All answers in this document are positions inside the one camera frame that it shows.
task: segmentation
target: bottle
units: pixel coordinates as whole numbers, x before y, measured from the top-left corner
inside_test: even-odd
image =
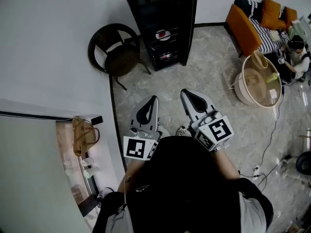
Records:
[[[266,83],[270,83],[273,80],[276,80],[279,76],[280,76],[280,74],[278,72],[274,72],[268,78],[266,78],[265,81],[266,81]]]
[[[168,53],[166,53],[166,54],[160,56],[160,60],[168,59],[168,58],[170,58],[170,57],[172,57],[172,54],[168,52]]]
[[[94,157],[88,157],[86,159],[83,159],[81,162],[82,166],[90,166],[93,165],[94,163],[95,163]]]
[[[91,178],[95,173],[99,172],[100,169],[95,166],[95,167],[92,167],[92,168],[89,168],[89,169],[86,169],[83,171],[83,175],[84,177],[86,177],[87,179]]]

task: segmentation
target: orange sofa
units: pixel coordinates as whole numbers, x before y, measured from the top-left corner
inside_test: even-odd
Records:
[[[277,51],[282,44],[290,40],[288,34],[281,41],[270,39],[269,30],[288,30],[292,21],[297,20],[297,11],[285,7],[273,0],[258,3],[250,0],[235,0],[231,5],[226,22],[238,41],[242,53],[249,56],[253,51],[262,53]]]
[[[261,39],[246,14],[235,4],[231,5],[226,22],[234,33],[243,54],[249,56],[261,45]]]

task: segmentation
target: chair leg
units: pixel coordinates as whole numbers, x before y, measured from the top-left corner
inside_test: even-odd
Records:
[[[139,60],[138,60],[138,63],[143,64],[143,65],[144,65],[144,67],[146,68],[146,71],[147,71],[149,74],[151,74],[151,71],[148,69],[148,67],[147,67],[146,63],[144,63],[141,59],[139,59]]]
[[[116,80],[116,82],[117,82],[118,85],[120,85],[124,90],[127,90],[127,89],[125,88],[125,86],[124,86],[123,84],[121,84],[121,83],[118,81],[118,77],[115,77],[115,80]]]

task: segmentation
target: yellow object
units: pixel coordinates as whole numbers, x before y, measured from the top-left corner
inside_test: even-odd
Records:
[[[280,14],[281,4],[273,0],[263,0],[262,19],[260,25],[267,29],[276,30],[280,27],[278,16]]]
[[[76,156],[80,157],[85,154],[95,143],[99,141],[100,132],[98,129],[86,120],[75,116],[72,119],[73,129],[73,152]]]
[[[276,80],[278,77],[280,76],[279,73],[272,73],[268,78],[265,78],[264,80],[266,81],[266,83],[270,83],[273,80]]]
[[[287,29],[292,25],[292,21],[295,21],[298,19],[297,17],[297,11],[293,10],[289,7],[285,7],[284,9],[285,13],[286,13],[286,27]]]

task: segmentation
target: wicker basket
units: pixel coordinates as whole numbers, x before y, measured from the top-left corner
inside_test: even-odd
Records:
[[[259,50],[255,50],[252,53],[252,62],[258,69],[266,69],[268,67],[268,62],[266,58],[263,56],[262,52]]]
[[[79,117],[74,117],[72,120],[73,128],[73,152],[76,156],[80,157],[85,154],[95,143],[99,141],[99,130],[86,120]]]

